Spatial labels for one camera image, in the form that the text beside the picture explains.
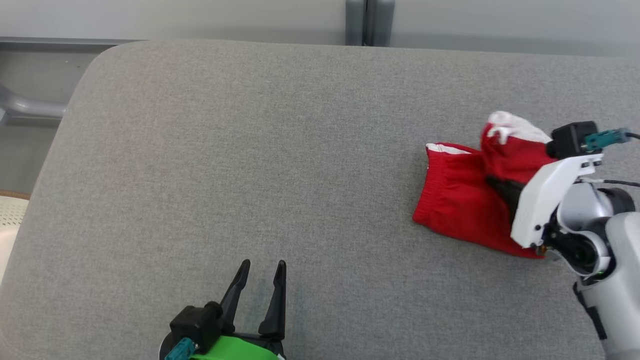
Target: gray floor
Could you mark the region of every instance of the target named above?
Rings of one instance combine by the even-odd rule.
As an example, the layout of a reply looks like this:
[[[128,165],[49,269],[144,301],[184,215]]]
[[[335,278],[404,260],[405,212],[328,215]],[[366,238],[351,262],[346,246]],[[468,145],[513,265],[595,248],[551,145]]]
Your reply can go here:
[[[0,83],[26,97],[66,103],[104,49],[0,44]],[[58,123],[16,115],[0,120],[0,190],[33,191]]]

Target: folded clothing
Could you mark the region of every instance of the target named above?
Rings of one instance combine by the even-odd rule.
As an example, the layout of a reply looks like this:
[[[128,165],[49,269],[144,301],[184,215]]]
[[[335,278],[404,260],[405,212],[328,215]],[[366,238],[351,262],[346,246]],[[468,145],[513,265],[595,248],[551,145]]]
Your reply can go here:
[[[428,143],[429,168],[413,221],[437,233],[525,258],[541,258],[510,237],[513,210],[491,185],[526,184],[552,162],[551,139],[523,118],[493,113],[484,128],[482,151],[454,143]]]

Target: red fabric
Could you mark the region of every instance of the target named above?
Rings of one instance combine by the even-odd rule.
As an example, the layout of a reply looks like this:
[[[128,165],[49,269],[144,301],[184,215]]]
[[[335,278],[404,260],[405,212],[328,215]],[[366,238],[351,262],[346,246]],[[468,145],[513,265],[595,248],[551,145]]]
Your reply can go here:
[[[543,165],[554,161],[547,156],[544,143],[510,136],[501,144],[499,136],[487,137],[491,128],[491,124],[484,127],[481,140],[486,175],[526,184]]]
[[[438,144],[470,154],[427,150],[429,170],[413,221],[451,238],[515,256],[540,258],[534,249],[523,249],[511,239],[509,209],[484,180],[483,154],[462,145]]]

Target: white fabric trim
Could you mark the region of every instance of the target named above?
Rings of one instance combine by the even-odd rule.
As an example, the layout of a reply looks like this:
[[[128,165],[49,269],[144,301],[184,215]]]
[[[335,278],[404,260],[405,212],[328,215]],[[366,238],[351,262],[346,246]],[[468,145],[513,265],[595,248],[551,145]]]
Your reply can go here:
[[[506,111],[492,113],[488,122],[492,128],[487,132],[487,137],[491,138],[498,134],[500,136],[498,141],[502,145],[507,143],[509,136],[530,142],[548,143],[551,141],[551,138],[544,131],[533,126],[529,121]]]
[[[446,152],[447,154],[471,154],[470,152],[460,150],[457,147],[446,146],[439,143],[428,143],[427,149],[436,152]]]

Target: gray fabric surface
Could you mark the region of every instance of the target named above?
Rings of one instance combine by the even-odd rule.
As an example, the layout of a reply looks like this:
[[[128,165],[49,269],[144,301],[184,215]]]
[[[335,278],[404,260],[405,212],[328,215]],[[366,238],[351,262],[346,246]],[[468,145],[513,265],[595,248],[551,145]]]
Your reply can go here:
[[[411,221],[424,144],[493,110],[639,127],[636,62],[155,41],[106,51],[72,98],[0,290],[2,359],[154,359],[185,305],[257,330],[288,264],[291,359],[601,359],[559,263]],[[602,174],[638,179],[638,144]]]

